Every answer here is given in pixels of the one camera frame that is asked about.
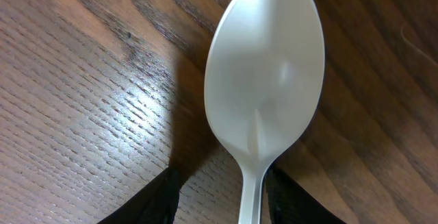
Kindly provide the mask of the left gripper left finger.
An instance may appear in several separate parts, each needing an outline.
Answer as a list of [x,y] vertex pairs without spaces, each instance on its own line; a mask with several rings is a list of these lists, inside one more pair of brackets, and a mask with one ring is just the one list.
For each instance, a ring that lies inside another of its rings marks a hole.
[[179,190],[178,170],[168,167],[99,224],[173,224]]

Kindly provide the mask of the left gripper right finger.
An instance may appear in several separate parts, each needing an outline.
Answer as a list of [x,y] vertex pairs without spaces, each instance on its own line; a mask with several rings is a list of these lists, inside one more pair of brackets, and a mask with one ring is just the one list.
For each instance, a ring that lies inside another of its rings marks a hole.
[[345,224],[281,169],[272,166],[265,183],[272,224]]

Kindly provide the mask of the white spoon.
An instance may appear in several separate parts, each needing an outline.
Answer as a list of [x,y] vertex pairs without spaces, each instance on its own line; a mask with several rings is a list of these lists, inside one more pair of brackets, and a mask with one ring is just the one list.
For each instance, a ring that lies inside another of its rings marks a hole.
[[314,0],[231,0],[205,69],[209,126],[243,177],[238,221],[261,219],[269,166],[306,130],[324,79]]

